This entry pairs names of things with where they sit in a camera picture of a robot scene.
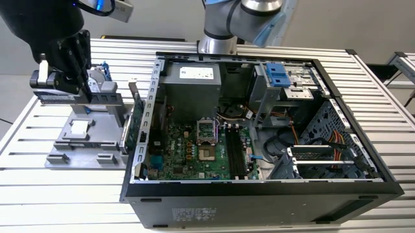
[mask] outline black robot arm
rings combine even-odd
[[[108,16],[115,8],[100,16]],[[13,35],[25,41],[40,64],[31,78],[45,103],[91,102],[87,70],[91,68],[89,32],[81,30],[77,0],[1,0],[0,15]]]

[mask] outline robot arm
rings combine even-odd
[[[0,15],[15,34],[32,50],[40,64],[31,77],[31,87],[44,103],[89,103],[91,69],[89,32],[81,30],[80,9],[108,16],[76,0],[1,0]]]
[[[236,37],[259,47],[272,43],[285,22],[283,0],[207,0],[199,53],[236,54]]]

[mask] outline blue drive bay latch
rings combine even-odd
[[[291,81],[284,66],[276,63],[267,63],[265,68],[271,86],[289,87]]]

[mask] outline aluminum table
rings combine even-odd
[[[196,52],[187,42],[92,40],[92,63],[111,65],[125,102],[128,81],[147,96],[155,52]],[[358,55],[346,50],[240,45],[239,55],[319,59],[406,194],[342,225],[177,229],[184,232],[415,232],[415,120]],[[120,204],[124,171],[48,170],[47,154],[71,113],[33,98],[0,142],[0,232],[144,232],[132,208]]]

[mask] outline power supply label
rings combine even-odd
[[[213,68],[207,67],[181,67],[181,79],[213,79]]]

